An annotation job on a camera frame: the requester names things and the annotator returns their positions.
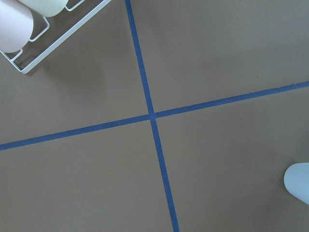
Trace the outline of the light blue plastic cup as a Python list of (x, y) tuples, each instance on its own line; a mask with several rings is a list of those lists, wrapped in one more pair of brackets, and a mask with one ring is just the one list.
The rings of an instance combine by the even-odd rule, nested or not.
[(309, 163), (296, 163), (291, 165), (284, 174), (284, 185), (287, 191), (309, 204)]

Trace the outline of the cream cup on rack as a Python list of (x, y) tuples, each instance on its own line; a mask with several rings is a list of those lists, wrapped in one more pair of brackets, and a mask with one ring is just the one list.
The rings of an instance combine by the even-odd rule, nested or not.
[(44, 17), (53, 17), (66, 7), (68, 0), (19, 0), (19, 2)]

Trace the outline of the pink cup on rack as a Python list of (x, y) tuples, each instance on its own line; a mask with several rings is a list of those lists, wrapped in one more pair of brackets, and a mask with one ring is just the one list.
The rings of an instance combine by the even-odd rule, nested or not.
[(23, 48), (33, 32), (33, 16), (16, 0), (0, 2), (0, 50), (13, 53)]

